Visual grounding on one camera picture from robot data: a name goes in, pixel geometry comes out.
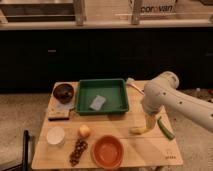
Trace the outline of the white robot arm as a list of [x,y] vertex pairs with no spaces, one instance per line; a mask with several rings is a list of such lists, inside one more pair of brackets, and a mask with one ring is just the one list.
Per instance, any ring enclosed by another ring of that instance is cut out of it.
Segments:
[[158,114],[162,106],[170,107],[213,133],[213,103],[186,95],[177,90],[178,86],[179,78],[171,71],[149,80],[141,101],[144,112],[152,116]]

